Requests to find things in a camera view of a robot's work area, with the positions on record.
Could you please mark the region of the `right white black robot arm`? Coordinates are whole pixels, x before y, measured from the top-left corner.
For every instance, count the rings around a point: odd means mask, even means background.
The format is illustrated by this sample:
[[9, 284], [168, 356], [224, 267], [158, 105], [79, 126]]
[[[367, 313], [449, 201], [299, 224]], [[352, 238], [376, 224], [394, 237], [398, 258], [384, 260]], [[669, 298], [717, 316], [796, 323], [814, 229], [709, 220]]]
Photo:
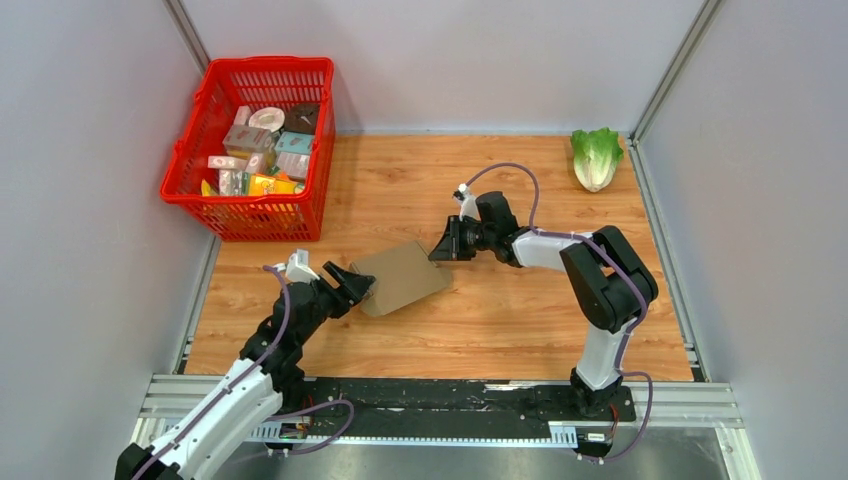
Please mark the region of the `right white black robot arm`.
[[518, 223], [500, 191], [454, 195], [461, 212], [448, 217], [429, 259], [469, 261], [490, 251], [512, 267], [565, 273], [589, 322], [582, 356], [570, 375], [570, 404], [583, 418], [598, 417], [622, 383], [629, 336], [658, 296], [650, 270], [614, 226], [589, 234], [535, 230]]

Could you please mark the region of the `brown cardboard paper box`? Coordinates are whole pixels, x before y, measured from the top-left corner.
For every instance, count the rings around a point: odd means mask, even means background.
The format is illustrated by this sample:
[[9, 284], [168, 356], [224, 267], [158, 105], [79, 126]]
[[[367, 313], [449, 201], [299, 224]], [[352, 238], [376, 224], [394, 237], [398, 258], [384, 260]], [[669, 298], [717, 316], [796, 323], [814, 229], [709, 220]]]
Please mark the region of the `brown cardboard paper box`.
[[388, 315], [452, 285], [452, 273], [428, 258], [418, 241], [410, 241], [351, 263], [352, 270], [375, 283], [361, 310], [371, 317]]

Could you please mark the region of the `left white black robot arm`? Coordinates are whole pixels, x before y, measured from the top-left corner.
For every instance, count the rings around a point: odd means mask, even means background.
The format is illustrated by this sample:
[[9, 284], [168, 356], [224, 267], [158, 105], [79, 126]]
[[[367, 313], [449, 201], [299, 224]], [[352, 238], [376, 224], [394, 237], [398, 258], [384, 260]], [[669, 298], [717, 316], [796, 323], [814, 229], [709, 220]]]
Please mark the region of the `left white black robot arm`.
[[224, 378], [166, 434], [142, 447], [127, 446], [117, 459], [118, 479], [210, 479], [247, 439], [274, 418], [307, 416], [305, 374], [298, 363], [305, 342], [328, 319], [359, 305], [376, 283], [332, 262], [327, 278], [312, 270], [305, 251], [265, 266], [280, 295], [273, 312], [247, 340]]

